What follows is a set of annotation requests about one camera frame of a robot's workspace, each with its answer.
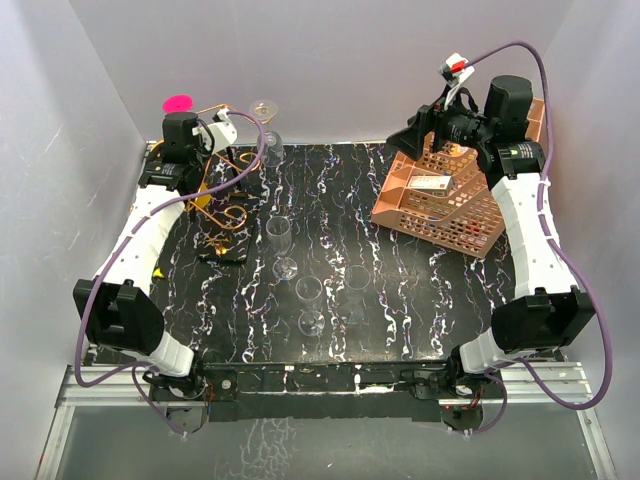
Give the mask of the pink plastic wine glass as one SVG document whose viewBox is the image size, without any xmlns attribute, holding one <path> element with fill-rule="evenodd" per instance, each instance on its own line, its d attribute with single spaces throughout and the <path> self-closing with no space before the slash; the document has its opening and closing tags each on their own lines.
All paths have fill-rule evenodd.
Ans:
<svg viewBox="0 0 640 480">
<path fill-rule="evenodd" d="M 165 114 L 189 112 L 193 108 L 193 99 L 186 94 L 178 94 L 166 99 L 162 105 Z"/>
</svg>

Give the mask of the tall clear flute glass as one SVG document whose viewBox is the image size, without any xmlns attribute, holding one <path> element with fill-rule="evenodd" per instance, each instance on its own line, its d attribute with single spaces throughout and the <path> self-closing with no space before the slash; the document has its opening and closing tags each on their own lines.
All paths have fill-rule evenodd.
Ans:
<svg viewBox="0 0 640 480">
<path fill-rule="evenodd" d="M 266 222 L 266 234 L 275 252 L 274 275 L 289 281 L 298 273 L 296 261 L 288 256 L 292 245 L 291 222 L 284 216 L 273 216 Z"/>
</svg>

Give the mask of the clear wine glass front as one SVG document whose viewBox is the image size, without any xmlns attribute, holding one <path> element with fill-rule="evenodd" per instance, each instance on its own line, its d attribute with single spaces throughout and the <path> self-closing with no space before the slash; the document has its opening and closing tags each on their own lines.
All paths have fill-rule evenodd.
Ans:
<svg viewBox="0 0 640 480">
<path fill-rule="evenodd" d="M 296 283 L 295 292 L 302 305 L 302 313 L 298 318 L 301 333 L 309 337 L 319 337 L 325 327 L 322 314 L 322 282 L 314 276 L 301 277 Z"/>
</svg>

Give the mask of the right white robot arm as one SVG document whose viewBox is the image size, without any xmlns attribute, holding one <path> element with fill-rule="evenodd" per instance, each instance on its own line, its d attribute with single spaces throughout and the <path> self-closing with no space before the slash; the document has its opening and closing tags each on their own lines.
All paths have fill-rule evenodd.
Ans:
<svg viewBox="0 0 640 480">
<path fill-rule="evenodd" d="M 449 355 L 446 385 L 460 397 L 478 389 L 492 368 L 571 345 L 596 313 L 585 284 L 559 253 L 542 177 L 545 154 L 527 133 L 532 103 L 531 83 L 521 77 L 495 78 L 483 107 L 467 89 L 445 88 L 386 140 L 413 161 L 451 143 L 475 151 L 507 233 L 514 297 L 493 312 L 485 332 Z"/>
</svg>

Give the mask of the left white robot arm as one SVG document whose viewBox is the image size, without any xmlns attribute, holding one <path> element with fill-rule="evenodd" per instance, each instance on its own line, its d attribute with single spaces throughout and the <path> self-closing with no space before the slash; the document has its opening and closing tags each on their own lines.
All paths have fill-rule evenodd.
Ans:
<svg viewBox="0 0 640 480">
<path fill-rule="evenodd" d="M 174 223 L 201 189 L 206 162 L 235 142 L 237 130 L 226 109 L 210 123 L 194 112 L 172 112 L 162 129 L 162 142 L 145 157 L 113 251 L 93 278 L 80 279 L 74 287 L 81 318 L 74 363 L 81 363 L 85 343 L 110 348 L 172 378 L 175 391 L 194 399 L 204 392 L 207 376 L 193 366 L 193 350 L 166 330 L 162 312 L 149 297 L 152 274 Z"/>
</svg>

